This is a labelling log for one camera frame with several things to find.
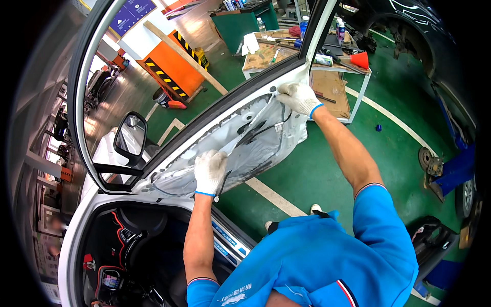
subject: shoe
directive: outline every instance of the shoe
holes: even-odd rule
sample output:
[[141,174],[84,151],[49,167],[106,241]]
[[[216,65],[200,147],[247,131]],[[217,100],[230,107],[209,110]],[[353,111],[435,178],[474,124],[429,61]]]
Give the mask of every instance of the shoe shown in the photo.
[[312,207],[310,207],[310,215],[314,215],[314,210],[318,210],[320,212],[322,211],[322,208],[318,204],[313,204]]
[[271,224],[273,224],[272,221],[267,221],[266,224],[264,224],[264,227],[266,227],[266,231],[270,230]]

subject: black side mirror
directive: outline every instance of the black side mirror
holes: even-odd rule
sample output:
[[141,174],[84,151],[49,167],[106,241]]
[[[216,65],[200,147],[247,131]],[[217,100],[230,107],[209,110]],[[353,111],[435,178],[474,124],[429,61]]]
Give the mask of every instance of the black side mirror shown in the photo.
[[147,121],[137,112],[129,112],[119,124],[114,138],[114,150],[127,158],[127,166],[133,167],[143,155],[147,138]]

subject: green floor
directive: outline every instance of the green floor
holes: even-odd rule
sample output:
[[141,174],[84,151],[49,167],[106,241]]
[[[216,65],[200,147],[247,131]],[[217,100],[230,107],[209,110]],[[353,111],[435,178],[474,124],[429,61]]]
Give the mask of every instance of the green floor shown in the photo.
[[[445,161],[457,150],[449,137],[441,111],[434,101],[428,78],[421,63],[412,56],[401,54],[399,60],[392,57],[394,44],[374,34],[377,51],[369,55],[373,71],[365,96],[383,106],[411,127]],[[241,68],[243,58],[232,57],[223,44],[206,53],[211,64],[209,72],[228,90],[245,80]],[[347,86],[359,91],[363,77],[345,74]],[[157,142],[170,122],[177,118],[184,124],[196,117],[220,97],[210,84],[199,93],[187,110],[157,108],[148,121],[148,136]],[[355,98],[348,95],[351,107]],[[153,102],[146,100],[139,110],[148,114]],[[377,132],[375,126],[382,125]],[[441,203],[431,190],[424,188],[424,172],[417,152],[421,147],[408,133],[371,106],[361,103],[353,124],[348,126],[366,146],[377,162],[382,179],[392,195],[397,212],[404,223],[433,215],[445,225],[459,232],[461,221],[455,215],[454,194]],[[297,206],[308,212],[313,203],[326,210],[338,210],[339,222],[349,234],[353,233],[353,191],[337,166],[320,129],[308,122],[308,139],[299,144],[283,162],[257,178]],[[167,140],[177,132],[174,128]],[[220,197],[217,207],[254,240],[265,234],[266,221],[281,221],[288,216],[255,190],[242,184]],[[466,251],[457,248],[445,259],[463,261]],[[430,289],[442,299],[443,291]],[[411,296],[406,306],[429,304]]]

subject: gloved hand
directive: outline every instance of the gloved hand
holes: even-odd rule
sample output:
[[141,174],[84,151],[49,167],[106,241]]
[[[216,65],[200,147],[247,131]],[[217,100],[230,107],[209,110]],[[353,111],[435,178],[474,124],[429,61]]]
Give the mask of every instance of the gloved hand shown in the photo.
[[303,83],[285,83],[278,88],[277,99],[293,111],[309,116],[312,119],[314,110],[324,104],[315,96],[314,90]]
[[194,177],[197,181],[196,193],[215,196],[221,187],[227,165],[227,153],[212,149],[196,157]]

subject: black yellow striped pole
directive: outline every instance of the black yellow striped pole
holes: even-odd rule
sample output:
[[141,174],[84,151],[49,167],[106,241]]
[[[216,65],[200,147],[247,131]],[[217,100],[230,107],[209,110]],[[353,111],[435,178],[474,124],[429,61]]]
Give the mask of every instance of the black yellow striped pole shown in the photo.
[[194,50],[188,45],[188,43],[184,40],[184,38],[181,36],[181,34],[178,31],[174,32],[174,37],[179,41],[181,46],[184,47],[186,52],[198,63],[198,65],[201,65],[201,67],[203,67],[205,70],[208,70],[205,67],[206,63],[201,62],[198,56],[194,53]]
[[168,84],[179,96],[182,97],[185,101],[188,100],[189,96],[183,91],[183,89],[177,85],[177,83],[170,78],[168,74],[166,74],[155,62],[148,58],[145,61],[145,64],[156,73],[166,84]]

